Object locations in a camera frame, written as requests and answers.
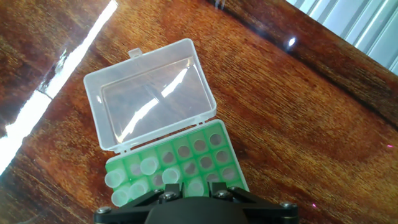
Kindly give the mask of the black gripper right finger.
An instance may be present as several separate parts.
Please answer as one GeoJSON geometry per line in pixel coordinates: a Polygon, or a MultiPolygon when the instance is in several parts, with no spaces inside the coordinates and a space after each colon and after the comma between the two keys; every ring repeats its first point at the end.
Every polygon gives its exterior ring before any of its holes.
{"type": "Polygon", "coordinates": [[[299,207],[296,203],[272,203],[241,187],[227,187],[225,182],[209,182],[208,187],[211,198],[232,203],[243,212],[248,223],[299,223],[299,207]]]}

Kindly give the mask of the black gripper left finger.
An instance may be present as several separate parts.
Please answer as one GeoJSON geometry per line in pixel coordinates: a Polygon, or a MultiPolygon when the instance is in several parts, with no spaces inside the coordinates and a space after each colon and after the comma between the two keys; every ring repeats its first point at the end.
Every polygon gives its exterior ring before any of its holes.
{"type": "Polygon", "coordinates": [[[164,189],[151,190],[119,208],[100,207],[93,215],[93,223],[145,223],[149,212],[156,206],[183,198],[184,183],[166,184],[164,189]]]}

